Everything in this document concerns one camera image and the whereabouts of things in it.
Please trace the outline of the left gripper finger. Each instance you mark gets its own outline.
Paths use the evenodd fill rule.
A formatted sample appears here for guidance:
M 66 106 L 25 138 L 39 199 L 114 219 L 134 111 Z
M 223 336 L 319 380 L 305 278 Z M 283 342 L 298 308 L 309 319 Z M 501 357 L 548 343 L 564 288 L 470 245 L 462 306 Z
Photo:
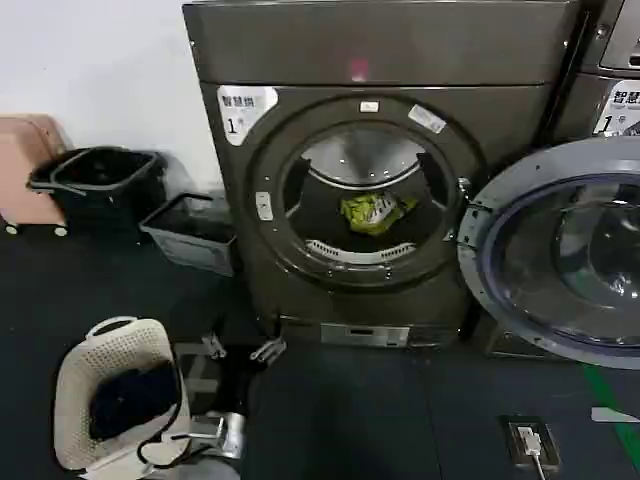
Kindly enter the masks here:
M 249 358 L 254 362 L 274 362 L 286 350 L 287 343 L 283 337 L 266 341 Z
M 201 340 L 212 360 L 222 360 L 227 356 L 227 351 L 224 345 L 214 332 L 202 336 Z

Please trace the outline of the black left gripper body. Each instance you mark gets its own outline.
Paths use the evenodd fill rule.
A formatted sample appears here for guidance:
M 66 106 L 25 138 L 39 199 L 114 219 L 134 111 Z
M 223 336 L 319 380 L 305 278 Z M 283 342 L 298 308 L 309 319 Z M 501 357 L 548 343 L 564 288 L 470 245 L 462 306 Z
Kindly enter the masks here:
M 249 394 L 253 382 L 253 361 L 248 351 L 228 351 L 215 361 L 217 386 L 213 393 L 196 393 L 192 412 L 236 413 L 249 417 Z

